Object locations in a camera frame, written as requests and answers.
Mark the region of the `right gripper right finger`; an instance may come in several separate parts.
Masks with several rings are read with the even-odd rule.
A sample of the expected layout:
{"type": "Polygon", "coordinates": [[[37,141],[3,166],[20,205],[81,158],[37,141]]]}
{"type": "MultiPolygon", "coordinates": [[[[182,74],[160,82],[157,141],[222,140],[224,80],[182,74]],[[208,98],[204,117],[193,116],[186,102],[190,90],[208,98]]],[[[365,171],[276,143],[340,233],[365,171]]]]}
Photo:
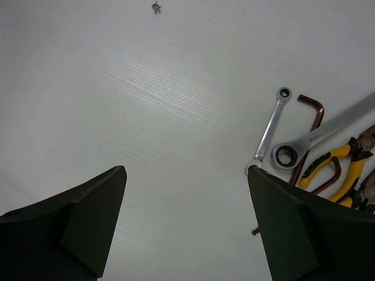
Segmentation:
{"type": "Polygon", "coordinates": [[[273,280],[374,280],[374,215],[251,166],[248,185],[273,280]]]}

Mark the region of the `small silver ratchet wrench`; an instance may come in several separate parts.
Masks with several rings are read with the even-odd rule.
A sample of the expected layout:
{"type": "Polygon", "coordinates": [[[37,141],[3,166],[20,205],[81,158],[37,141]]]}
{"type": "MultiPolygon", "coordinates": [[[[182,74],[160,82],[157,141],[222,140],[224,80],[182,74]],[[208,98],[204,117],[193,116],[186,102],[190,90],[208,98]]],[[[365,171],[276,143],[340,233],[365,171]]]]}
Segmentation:
{"type": "Polygon", "coordinates": [[[291,90],[288,87],[281,87],[277,91],[277,102],[272,112],[271,118],[267,124],[264,134],[261,138],[260,144],[256,150],[253,159],[246,166],[245,175],[248,176],[248,170],[252,166],[262,168],[263,158],[271,142],[273,134],[276,130],[279,118],[281,116],[284,105],[289,101],[291,97],[291,90]]]}

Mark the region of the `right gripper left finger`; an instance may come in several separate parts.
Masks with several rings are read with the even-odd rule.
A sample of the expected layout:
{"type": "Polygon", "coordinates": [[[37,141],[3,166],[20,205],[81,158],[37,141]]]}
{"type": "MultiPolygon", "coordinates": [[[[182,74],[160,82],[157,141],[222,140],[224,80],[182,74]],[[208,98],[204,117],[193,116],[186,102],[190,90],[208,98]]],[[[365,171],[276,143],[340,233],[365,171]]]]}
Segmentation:
{"type": "Polygon", "coordinates": [[[1,280],[102,278],[126,182],[125,167],[115,166],[1,215],[1,280]]]}

